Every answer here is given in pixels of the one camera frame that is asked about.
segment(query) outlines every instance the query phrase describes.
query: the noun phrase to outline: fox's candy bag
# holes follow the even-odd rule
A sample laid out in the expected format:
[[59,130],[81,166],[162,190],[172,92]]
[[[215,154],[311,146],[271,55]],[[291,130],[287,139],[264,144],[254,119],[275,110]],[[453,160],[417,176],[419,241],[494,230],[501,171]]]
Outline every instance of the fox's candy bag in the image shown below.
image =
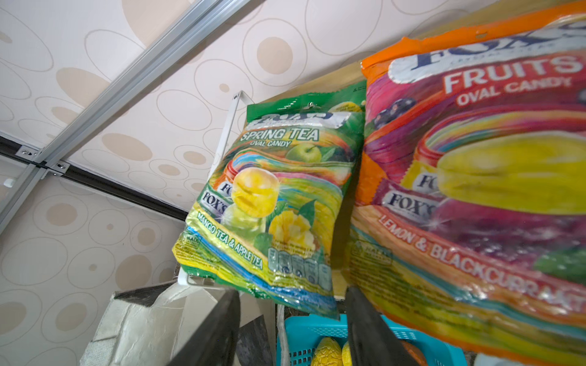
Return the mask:
[[586,364],[586,22],[528,28],[585,10],[363,61],[345,275],[389,318],[528,364]]
[[334,222],[360,156],[366,83],[249,105],[173,248],[183,269],[336,317]]

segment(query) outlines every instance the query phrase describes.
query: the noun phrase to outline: yellow object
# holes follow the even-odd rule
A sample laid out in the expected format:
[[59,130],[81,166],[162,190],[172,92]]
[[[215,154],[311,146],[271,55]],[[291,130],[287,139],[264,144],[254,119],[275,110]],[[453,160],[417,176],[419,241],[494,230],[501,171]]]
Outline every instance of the yellow object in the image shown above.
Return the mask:
[[315,349],[311,366],[344,366],[342,364],[342,349],[330,337],[323,338]]
[[272,219],[268,233],[274,240],[314,251],[314,235],[310,229],[311,225],[305,217],[287,210]]
[[488,139],[438,161],[439,190],[483,206],[537,214],[586,214],[586,138],[563,131]]
[[270,215],[278,196],[279,180],[267,170],[248,167],[234,177],[232,199],[249,216],[262,218]]
[[350,344],[346,342],[342,348],[342,363],[344,366],[352,366],[352,357],[350,356]]
[[437,191],[435,171],[433,166],[414,160],[405,172],[401,185],[416,192],[435,193]]
[[328,112],[362,112],[362,108],[354,102],[342,102],[334,105]]

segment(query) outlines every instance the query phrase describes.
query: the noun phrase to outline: dark trim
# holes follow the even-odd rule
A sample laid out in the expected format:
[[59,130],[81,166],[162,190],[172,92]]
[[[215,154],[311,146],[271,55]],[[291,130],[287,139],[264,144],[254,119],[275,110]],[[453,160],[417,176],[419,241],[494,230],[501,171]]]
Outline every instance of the dark trim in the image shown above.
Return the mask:
[[35,164],[30,160],[26,160],[25,158],[21,158],[20,156],[16,155],[18,149],[20,148],[21,145],[19,143],[0,136],[0,154],[23,163]]
[[[39,164],[18,156],[16,153],[20,148],[21,145],[19,143],[0,136],[0,155],[4,155],[25,164],[34,164],[37,167],[48,169],[44,162],[43,164]],[[69,166],[69,169],[65,172],[63,177],[83,184],[84,186],[121,198],[125,201],[149,208],[166,216],[171,216],[182,221],[187,217],[187,212],[180,208],[159,201],[147,194],[140,193],[121,184],[114,183],[111,180],[102,178],[73,165]]]
[[180,208],[171,206],[170,204],[159,201],[149,195],[140,193],[121,184],[114,183],[111,180],[102,178],[73,165],[69,166],[69,169],[65,172],[63,177],[182,221],[185,220],[188,214]]
[[153,286],[139,287],[128,291],[115,291],[114,300],[122,300],[130,304],[143,305],[151,307],[159,295],[167,290],[176,281],[167,281]]

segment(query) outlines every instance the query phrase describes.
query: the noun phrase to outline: orange candy bag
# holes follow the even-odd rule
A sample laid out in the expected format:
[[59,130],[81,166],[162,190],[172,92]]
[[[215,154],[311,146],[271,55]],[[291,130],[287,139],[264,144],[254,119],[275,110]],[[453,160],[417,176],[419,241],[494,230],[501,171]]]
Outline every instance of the orange candy bag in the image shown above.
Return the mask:
[[586,365],[586,1],[362,62],[345,276],[467,350]]

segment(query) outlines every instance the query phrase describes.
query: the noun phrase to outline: blue plastic basket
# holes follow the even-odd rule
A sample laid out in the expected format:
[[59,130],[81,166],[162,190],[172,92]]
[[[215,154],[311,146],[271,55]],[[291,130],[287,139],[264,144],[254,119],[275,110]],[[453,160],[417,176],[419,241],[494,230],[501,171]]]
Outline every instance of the blue plastic basket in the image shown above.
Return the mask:
[[[429,366],[467,366],[464,352],[434,337],[411,328],[404,327],[383,316],[397,338],[413,343],[423,352]],[[345,315],[340,321],[317,315],[292,316],[285,319],[285,330],[289,341],[292,366],[309,366],[315,347],[324,337],[332,337],[344,346],[348,339],[348,326]],[[281,342],[277,339],[277,365],[281,365]]]

